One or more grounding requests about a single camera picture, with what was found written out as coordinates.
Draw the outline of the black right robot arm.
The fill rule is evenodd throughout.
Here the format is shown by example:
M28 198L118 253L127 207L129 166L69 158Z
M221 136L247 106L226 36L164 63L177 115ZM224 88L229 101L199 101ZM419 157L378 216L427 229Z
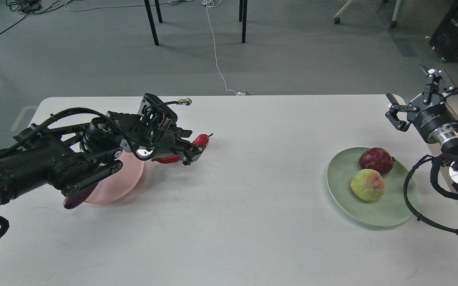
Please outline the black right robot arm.
M425 155L419 159L406 175L402 193L407 208L417 221L458 236L458 229L425 217L408 198L409 181L414 172L430 162L431 186L443 197L458 201L458 115L447 102L448 97L458 94L458 86L444 69L427 69L425 66L420 66L420 69L427 79L423 91L408 104L398 103L395 95L387 93L390 105L385 116L396 130L402 132L413 125L425 143L438 143L441 153L436 157Z

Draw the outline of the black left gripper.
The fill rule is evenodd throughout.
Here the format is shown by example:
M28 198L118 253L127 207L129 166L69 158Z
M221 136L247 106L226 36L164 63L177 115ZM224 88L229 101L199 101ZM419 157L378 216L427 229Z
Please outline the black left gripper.
M192 133L192 130L183 128L167 129L160 144L154 148L149 157L164 158L169 155L178 155L183 165L191 165L200 158L207 145L183 144L175 148L175 142L187 142Z

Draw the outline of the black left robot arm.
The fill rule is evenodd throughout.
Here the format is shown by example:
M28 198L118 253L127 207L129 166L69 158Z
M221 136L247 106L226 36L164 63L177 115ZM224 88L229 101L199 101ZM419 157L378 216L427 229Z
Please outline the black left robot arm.
M49 184L62 192L65 208L75 208L96 183L120 172L123 153L140 161L175 156L190 165L209 139L187 141L192 131L177 126L177 115L169 106L191 103L163 102L146 93L136 114L75 107L32 124L14 137L13 146L0 150L0 206ZM0 238L8 228L8 220L0 216Z

